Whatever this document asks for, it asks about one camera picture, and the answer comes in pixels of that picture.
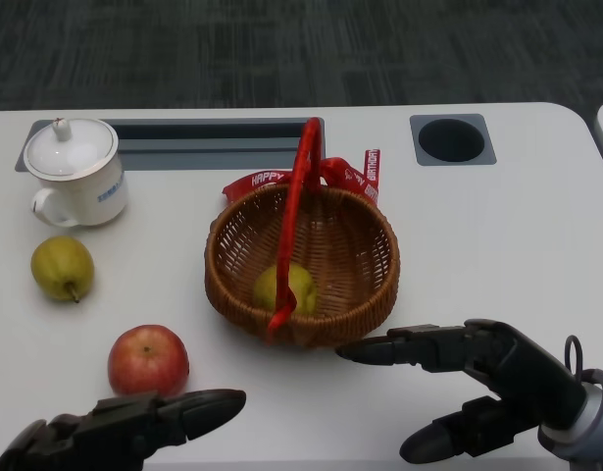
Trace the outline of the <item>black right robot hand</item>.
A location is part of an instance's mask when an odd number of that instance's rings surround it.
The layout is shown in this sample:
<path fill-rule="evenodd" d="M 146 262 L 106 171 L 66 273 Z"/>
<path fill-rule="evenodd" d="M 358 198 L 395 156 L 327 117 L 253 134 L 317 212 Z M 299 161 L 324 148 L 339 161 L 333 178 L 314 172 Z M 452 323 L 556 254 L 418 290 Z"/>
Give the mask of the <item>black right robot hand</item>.
<path fill-rule="evenodd" d="M 498 321 L 462 326 L 421 325 L 390 329 L 383 337 L 336 349 L 356 363 L 420 365 L 430 373 L 462 371 L 492 394 L 463 404 L 408 438 L 401 457 L 428 464 L 467 453 L 480 456 L 509 445 L 515 435 L 541 424 L 568 429 L 587 393 L 555 357 L 517 329 Z"/>

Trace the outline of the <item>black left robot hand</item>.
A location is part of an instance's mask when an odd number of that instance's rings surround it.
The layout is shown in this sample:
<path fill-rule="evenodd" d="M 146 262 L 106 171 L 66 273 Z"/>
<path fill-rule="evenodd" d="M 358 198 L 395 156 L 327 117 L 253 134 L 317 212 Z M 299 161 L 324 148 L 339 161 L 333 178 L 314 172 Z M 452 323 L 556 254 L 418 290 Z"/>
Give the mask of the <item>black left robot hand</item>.
<path fill-rule="evenodd" d="M 0 456 L 0 470 L 141 470 L 168 446 L 203 437 L 243 409 L 246 392 L 220 389 L 99 400 L 85 415 L 29 424 Z"/>

